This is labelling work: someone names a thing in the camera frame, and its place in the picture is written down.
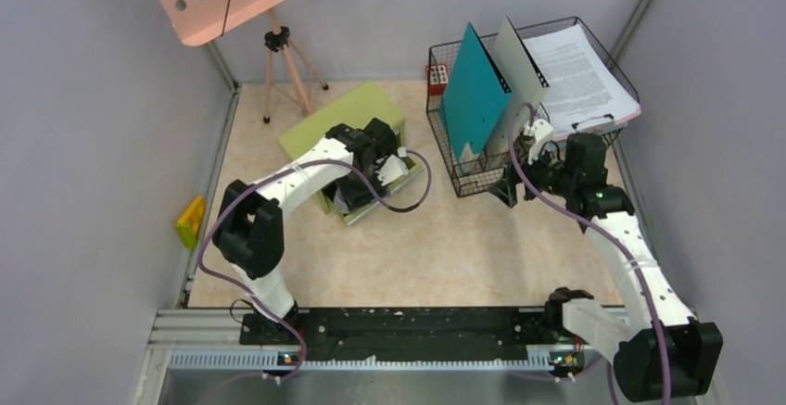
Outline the green rectangular box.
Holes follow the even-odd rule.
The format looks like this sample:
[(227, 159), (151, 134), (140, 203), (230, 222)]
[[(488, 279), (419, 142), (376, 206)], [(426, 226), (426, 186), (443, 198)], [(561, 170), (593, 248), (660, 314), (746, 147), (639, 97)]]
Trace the green rectangular box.
[[(294, 160), (303, 155), (311, 159), (338, 159), (336, 152), (322, 149), (321, 145), (325, 139), (339, 142), (352, 155), (352, 166), (364, 174), (379, 195), (389, 196), (424, 169), (423, 163), (417, 163), (407, 154), (404, 159), (409, 167), (407, 175), (388, 186), (376, 179), (375, 162), (405, 147), (405, 125), (406, 117), (399, 107), (378, 85), (365, 82), (280, 134), (278, 143), (287, 157)], [(341, 178), (357, 176), (345, 168), (339, 170), (344, 173)], [(355, 212), (338, 212), (334, 207), (337, 180), (321, 188), (314, 198), (325, 212), (335, 213), (345, 224), (357, 222), (379, 205), (375, 201)]]

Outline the teal folder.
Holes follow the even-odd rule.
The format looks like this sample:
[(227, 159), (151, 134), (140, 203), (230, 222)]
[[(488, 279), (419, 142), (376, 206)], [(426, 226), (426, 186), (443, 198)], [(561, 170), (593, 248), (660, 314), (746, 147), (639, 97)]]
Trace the teal folder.
[(472, 161), (481, 154), (511, 94), (491, 54), (468, 23), (442, 97), (450, 147), (459, 162)]

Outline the grey white folder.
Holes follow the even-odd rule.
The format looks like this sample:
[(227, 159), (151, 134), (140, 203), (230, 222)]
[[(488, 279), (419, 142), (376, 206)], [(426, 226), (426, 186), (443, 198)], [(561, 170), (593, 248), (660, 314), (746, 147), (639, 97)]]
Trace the grey white folder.
[(524, 103), (538, 108), (549, 92), (550, 85), (508, 17), (501, 23), (490, 54), (511, 90), (507, 105), (486, 146), (490, 155), (497, 155), (509, 150), (510, 127), (513, 126), (514, 133), (520, 133), (528, 120), (527, 109), (518, 118), (515, 117), (516, 111)]

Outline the printed paper clipboard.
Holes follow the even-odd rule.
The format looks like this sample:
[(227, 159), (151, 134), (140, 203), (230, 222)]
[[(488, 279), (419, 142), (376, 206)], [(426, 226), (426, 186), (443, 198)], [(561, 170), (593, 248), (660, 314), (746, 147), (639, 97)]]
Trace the printed paper clipboard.
[(616, 130), (641, 114), (634, 90), (613, 72), (580, 23), (523, 40), (549, 89), (541, 105), (562, 141), (573, 133)]

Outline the black wire desk organizer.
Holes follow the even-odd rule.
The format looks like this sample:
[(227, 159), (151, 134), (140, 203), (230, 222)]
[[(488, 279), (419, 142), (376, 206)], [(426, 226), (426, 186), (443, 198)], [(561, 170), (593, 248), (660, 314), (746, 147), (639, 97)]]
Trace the black wire desk organizer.
[[(516, 32), (525, 44), (533, 44), (539, 37), (555, 38), (559, 32), (582, 32), (591, 46), (598, 60), (605, 66), (608, 74), (621, 88), (625, 89), (629, 97), (638, 102), (639, 94), (626, 74), (604, 48), (587, 24), (579, 17), (568, 17), (551, 20), (540, 24), (518, 28)], [(504, 151), (492, 154), (484, 149), (477, 158), (465, 162), (459, 161), (450, 146), (447, 124), (443, 119), (442, 95), (436, 93), (436, 86), (428, 85), (429, 97), (426, 102), (425, 113), (429, 119), (432, 131), (437, 140), (440, 154), (445, 162), (448, 175), (453, 185), (456, 196), (472, 196), (487, 191), (503, 175), (504, 167), (509, 161), (509, 154)], [(618, 133), (627, 126), (628, 122), (640, 115), (640, 110), (587, 117), (581, 120), (574, 113), (572, 115), (559, 115), (557, 108), (565, 107), (567, 103), (555, 102), (551, 105), (542, 104), (537, 110), (540, 119), (548, 121), (555, 128), (565, 127), (565, 132), (559, 131), (553, 141), (563, 146), (565, 138), (570, 133), (596, 133), (600, 135), (607, 146), (611, 146)]]

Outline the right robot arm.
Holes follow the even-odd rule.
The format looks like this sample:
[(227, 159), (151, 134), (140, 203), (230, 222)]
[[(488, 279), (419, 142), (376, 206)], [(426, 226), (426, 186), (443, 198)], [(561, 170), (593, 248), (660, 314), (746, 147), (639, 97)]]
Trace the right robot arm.
[(628, 317), (614, 316), (583, 290), (561, 287), (546, 303), (546, 335), (556, 342), (575, 335), (590, 344), (631, 402), (667, 404), (706, 394), (723, 336), (715, 323), (701, 322), (666, 280), (626, 191), (608, 182), (606, 143), (596, 134), (573, 134), (561, 159), (542, 153), (547, 144), (535, 143), (523, 157), (510, 154), (507, 186), (524, 184), (526, 199), (538, 198), (578, 223), (601, 251)]

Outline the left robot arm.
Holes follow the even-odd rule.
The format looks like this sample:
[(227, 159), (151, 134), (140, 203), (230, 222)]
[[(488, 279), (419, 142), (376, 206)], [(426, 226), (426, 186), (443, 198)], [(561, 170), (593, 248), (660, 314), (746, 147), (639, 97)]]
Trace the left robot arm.
[(345, 123), (329, 129), (270, 181), (236, 180), (224, 191), (213, 245), (235, 269), (263, 316), (262, 332), (275, 343), (296, 334), (296, 301), (278, 266), (285, 250), (284, 222), (302, 203), (327, 186), (370, 183), (380, 196), (408, 168), (398, 156), (394, 130), (378, 118), (364, 128)]

